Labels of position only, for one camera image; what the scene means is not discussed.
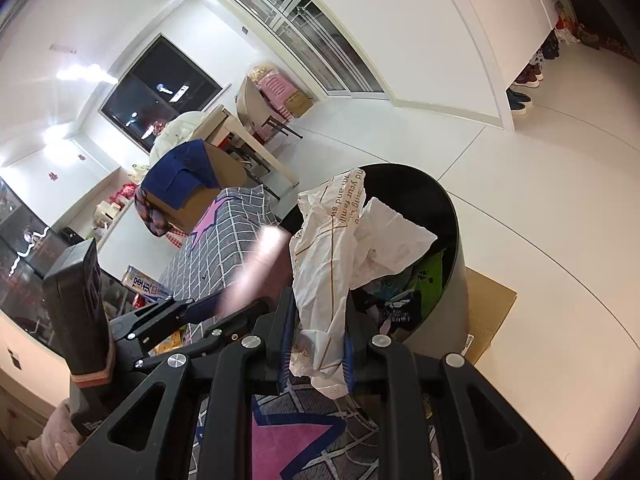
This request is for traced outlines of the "person's left hand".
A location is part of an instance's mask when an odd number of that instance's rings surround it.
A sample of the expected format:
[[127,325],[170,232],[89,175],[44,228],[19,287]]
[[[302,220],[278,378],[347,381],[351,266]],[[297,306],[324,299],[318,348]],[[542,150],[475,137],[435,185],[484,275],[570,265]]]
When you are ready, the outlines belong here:
[[70,399],[65,399],[49,417],[42,434],[18,446],[15,453],[33,479],[54,479],[84,441],[70,420]]

